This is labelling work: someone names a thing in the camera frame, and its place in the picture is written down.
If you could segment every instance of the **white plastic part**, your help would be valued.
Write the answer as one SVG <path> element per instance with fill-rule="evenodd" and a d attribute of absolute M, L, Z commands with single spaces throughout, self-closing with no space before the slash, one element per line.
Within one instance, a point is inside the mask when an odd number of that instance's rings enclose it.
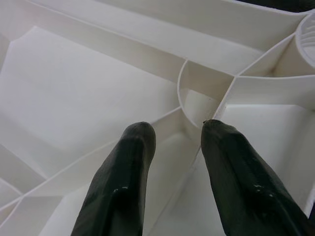
<path fill-rule="evenodd" d="M 0 235 L 69 236 L 96 170 L 143 120 L 157 134 L 144 236 L 224 235 L 196 157 L 209 118 L 243 132 L 309 214 L 312 14 L 230 0 L 3 0 Z"/>

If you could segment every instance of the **white plastic tray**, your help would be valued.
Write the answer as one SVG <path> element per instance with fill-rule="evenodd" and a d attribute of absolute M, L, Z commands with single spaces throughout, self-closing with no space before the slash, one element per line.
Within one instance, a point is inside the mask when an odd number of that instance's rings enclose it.
<path fill-rule="evenodd" d="M 141 120 L 157 133 L 145 236 L 224 235 L 199 151 L 209 118 L 243 132 L 310 214 L 314 19 L 227 0 L 1 1 L 0 235 L 69 236 Z"/>

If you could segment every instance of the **white plastic surface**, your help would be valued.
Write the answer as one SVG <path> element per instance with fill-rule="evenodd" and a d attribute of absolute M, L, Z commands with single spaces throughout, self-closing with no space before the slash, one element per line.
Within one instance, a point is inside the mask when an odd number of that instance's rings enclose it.
<path fill-rule="evenodd" d="M 144 236 L 224 235 L 198 152 L 209 118 L 243 132 L 310 214 L 313 29 L 312 12 L 229 0 L 1 1 L 0 235 L 69 236 L 143 120 L 157 134 Z"/>

